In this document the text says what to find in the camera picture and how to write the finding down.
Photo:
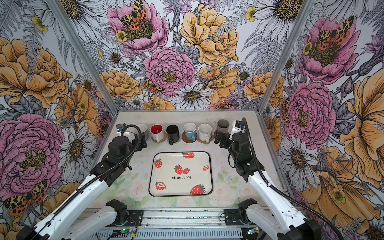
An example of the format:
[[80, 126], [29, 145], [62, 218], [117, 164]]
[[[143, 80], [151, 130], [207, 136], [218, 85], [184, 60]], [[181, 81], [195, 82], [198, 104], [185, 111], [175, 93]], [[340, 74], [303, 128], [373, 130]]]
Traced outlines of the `grey mug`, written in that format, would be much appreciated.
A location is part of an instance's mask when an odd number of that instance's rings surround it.
[[217, 122], [217, 131], [227, 134], [230, 127], [229, 121], [225, 119], [218, 120]]

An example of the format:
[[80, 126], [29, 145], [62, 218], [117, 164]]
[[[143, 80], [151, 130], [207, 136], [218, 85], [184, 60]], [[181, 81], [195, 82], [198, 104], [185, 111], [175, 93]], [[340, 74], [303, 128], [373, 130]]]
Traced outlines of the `white mug purple handle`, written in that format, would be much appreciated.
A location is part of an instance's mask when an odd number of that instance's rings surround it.
[[151, 139], [151, 133], [150, 133], [147, 125], [145, 125], [145, 124], [138, 124], [137, 126], [141, 130], [141, 133], [144, 134], [144, 138], [145, 138], [146, 142], [148, 142]]

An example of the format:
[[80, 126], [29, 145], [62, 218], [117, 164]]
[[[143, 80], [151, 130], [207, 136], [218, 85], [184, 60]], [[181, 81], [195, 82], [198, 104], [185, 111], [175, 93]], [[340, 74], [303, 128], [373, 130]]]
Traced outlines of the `cork paw print coaster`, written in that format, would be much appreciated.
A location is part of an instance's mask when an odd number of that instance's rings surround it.
[[211, 138], [209, 139], [208, 142], [206, 142], [206, 141], [202, 141], [200, 138], [197, 138], [197, 141], [198, 141], [199, 143], [201, 143], [201, 144], [208, 145], [210, 142], [214, 141], [214, 139], [215, 139], [214, 136], [211, 135]]

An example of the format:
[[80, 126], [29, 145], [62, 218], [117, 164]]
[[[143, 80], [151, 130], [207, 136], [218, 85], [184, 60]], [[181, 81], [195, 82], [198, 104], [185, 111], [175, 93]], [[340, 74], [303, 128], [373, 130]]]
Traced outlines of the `red interior mug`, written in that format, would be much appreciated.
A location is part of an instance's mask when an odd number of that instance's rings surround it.
[[164, 128], [160, 124], [155, 124], [150, 128], [150, 132], [154, 138], [159, 141], [165, 136]]

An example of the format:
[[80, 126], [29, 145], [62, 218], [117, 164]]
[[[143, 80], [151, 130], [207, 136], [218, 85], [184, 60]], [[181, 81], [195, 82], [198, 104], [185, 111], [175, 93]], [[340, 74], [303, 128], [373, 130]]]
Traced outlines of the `woven rattan coaster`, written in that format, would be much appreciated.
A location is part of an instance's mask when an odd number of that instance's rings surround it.
[[157, 141], [154, 136], [151, 137], [152, 141], [156, 144], [159, 144], [159, 143], [163, 143], [164, 141], [167, 140], [167, 135], [165, 135], [162, 139], [160, 139], [159, 141]]

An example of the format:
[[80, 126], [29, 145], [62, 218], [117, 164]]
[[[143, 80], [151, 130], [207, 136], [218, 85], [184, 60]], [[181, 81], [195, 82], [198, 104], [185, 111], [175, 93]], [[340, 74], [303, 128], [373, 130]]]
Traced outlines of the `white mug blue handle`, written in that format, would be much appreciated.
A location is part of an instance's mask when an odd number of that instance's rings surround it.
[[196, 130], [197, 127], [194, 123], [186, 123], [184, 125], [184, 133], [189, 140], [196, 141]]

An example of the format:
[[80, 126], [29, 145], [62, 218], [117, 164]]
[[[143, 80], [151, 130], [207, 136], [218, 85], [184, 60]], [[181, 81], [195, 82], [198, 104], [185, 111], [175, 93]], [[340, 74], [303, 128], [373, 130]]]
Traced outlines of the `glossy brown wooden coaster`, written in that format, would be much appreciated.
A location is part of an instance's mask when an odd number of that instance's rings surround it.
[[182, 140], [187, 143], [187, 144], [191, 144], [191, 143], [194, 143], [195, 141], [192, 141], [192, 140], [189, 140], [186, 136], [185, 133], [182, 134]]

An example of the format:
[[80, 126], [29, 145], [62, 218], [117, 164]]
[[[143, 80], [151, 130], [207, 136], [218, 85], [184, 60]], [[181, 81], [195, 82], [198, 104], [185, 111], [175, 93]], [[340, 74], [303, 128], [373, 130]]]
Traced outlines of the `black mug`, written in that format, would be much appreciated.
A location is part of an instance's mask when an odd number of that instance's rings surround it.
[[170, 146], [174, 145], [180, 140], [180, 132], [178, 126], [169, 125], [166, 129], [166, 132]]

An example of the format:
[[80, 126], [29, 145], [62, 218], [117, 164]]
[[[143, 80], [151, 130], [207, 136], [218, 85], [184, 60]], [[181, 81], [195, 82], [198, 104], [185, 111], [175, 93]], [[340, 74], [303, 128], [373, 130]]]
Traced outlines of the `grey crochet coaster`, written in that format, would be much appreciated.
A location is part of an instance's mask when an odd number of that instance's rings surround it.
[[168, 143], [169, 145], [175, 145], [176, 143], [181, 141], [181, 137], [179, 135], [168, 135]]

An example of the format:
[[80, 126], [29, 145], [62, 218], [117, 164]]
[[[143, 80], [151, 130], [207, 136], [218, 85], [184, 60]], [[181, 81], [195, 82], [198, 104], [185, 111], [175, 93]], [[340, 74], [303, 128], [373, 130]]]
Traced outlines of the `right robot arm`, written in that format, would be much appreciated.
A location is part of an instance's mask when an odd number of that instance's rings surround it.
[[309, 220], [275, 190], [263, 165], [258, 161], [248, 133], [233, 135], [216, 131], [215, 144], [227, 149], [234, 160], [236, 172], [258, 193], [267, 205], [266, 212], [252, 198], [239, 204], [236, 216], [244, 225], [254, 224], [273, 240], [319, 240], [321, 227], [315, 220]]

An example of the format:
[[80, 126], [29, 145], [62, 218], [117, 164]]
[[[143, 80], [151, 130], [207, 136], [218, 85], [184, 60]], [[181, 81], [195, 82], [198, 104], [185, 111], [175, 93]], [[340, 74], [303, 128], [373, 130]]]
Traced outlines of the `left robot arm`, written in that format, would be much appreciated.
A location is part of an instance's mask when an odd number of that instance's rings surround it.
[[140, 225], [135, 216], [131, 217], [127, 206], [111, 200], [106, 205], [76, 224], [75, 221], [89, 204], [110, 187], [129, 165], [133, 154], [147, 147], [144, 137], [130, 141], [126, 136], [113, 138], [109, 151], [90, 171], [84, 182], [51, 214], [34, 227], [24, 227], [18, 234], [18, 240], [85, 240], [98, 230], [108, 226], [125, 224]]

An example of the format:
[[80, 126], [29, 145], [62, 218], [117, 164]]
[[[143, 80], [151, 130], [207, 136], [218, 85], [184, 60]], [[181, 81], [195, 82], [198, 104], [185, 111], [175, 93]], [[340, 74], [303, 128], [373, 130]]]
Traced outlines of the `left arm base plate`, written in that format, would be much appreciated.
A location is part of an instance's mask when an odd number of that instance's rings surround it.
[[140, 227], [142, 225], [143, 210], [119, 211], [114, 224], [118, 227]]

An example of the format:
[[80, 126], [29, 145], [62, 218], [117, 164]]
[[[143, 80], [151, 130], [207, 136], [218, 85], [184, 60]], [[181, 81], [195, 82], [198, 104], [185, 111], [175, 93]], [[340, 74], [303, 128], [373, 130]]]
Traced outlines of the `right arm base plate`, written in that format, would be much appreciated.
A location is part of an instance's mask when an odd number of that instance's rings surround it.
[[225, 209], [224, 218], [226, 226], [245, 226], [250, 224], [245, 210], [241, 208]]

